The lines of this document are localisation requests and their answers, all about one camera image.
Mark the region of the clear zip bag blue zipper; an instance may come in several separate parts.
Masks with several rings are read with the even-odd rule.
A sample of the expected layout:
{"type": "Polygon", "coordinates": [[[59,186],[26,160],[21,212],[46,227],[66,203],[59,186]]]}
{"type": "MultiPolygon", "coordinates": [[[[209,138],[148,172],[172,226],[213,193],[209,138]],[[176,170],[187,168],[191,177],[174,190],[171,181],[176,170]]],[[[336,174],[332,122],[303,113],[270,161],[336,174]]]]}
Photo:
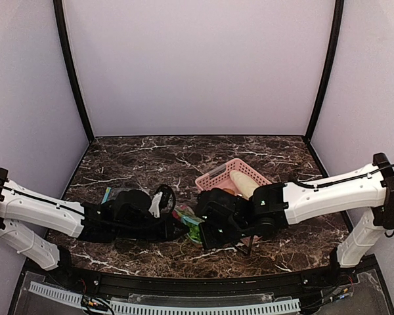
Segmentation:
{"type": "Polygon", "coordinates": [[[173,216],[189,228],[189,232],[186,234],[188,239],[198,245],[202,245],[199,224],[203,220],[198,218],[194,211],[184,204],[175,206],[173,216]]]}

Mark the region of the green grape bunch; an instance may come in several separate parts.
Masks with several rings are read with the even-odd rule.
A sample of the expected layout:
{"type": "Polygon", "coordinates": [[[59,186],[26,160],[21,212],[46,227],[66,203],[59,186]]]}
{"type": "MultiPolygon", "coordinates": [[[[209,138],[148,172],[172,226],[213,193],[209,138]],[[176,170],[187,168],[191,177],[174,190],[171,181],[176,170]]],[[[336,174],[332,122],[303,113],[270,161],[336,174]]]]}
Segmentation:
{"type": "Polygon", "coordinates": [[[192,223],[187,223],[186,225],[189,227],[188,237],[193,242],[201,243],[199,226],[192,223]]]}

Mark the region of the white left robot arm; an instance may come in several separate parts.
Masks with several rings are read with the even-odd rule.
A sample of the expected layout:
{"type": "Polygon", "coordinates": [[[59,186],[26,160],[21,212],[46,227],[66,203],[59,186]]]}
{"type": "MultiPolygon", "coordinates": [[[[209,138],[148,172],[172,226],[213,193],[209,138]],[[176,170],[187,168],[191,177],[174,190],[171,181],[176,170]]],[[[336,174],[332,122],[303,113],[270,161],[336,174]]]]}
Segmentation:
{"type": "Polygon", "coordinates": [[[168,185],[152,195],[122,190],[104,203],[55,199],[15,183],[0,168],[0,239],[46,271],[68,271],[70,252],[26,227],[32,223],[91,243],[116,239],[170,242],[190,228],[173,215],[176,197],[168,185]]]}

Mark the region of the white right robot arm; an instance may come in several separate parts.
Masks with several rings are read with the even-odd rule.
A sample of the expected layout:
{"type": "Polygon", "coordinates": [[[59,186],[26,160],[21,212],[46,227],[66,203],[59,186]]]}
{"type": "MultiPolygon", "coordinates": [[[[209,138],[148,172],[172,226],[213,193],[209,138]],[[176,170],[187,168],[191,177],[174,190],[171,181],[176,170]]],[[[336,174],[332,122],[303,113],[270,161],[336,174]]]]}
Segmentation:
{"type": "Polygon", "coordinates": [[[263,186],[236,183],[239,195],[222,188],[200,192],[194,210],[205,249],[245,237],[267,238],[303,221],[355,208],[361,220],[330,255],[339,269],[352,269],[388,231],[394,230],[394,164],[384,153],[355,171],[310,182],[263,186]]]}

